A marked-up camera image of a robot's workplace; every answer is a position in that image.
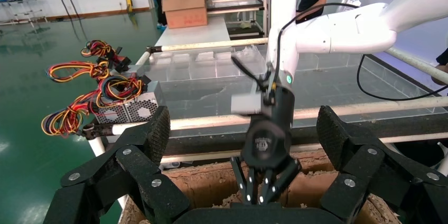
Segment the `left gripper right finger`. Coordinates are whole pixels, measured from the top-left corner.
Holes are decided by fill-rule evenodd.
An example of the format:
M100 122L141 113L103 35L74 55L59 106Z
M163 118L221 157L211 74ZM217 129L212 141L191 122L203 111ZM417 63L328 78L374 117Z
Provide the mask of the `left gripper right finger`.
M329 107L318 113L319 142L337 177L321 198L323 210L353 223L370 195L405 214L407 223L447 223L447 178L390 150L370 130L343 122Z

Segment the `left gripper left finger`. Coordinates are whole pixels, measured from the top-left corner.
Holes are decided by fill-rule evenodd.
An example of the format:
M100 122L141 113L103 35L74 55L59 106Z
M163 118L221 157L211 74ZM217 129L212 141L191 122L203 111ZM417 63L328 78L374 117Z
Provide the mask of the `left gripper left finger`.
M111 149L67 172L51 201L45 223L99 223L127 195L150 223L174 223L190 207L188 198L159 165L170 135L168 108L127 128Z

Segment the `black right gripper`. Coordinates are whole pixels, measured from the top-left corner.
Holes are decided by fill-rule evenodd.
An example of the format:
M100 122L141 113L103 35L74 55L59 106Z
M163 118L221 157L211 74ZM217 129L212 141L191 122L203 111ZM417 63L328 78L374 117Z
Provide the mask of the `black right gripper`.
M265 205L277 201L301 171L299 161L292 161L292 120L252 115L241 157L230 158L232 170L243 197L243 204ZM242 162L248 167L247 175ZM266 171L260 195L256 170Z

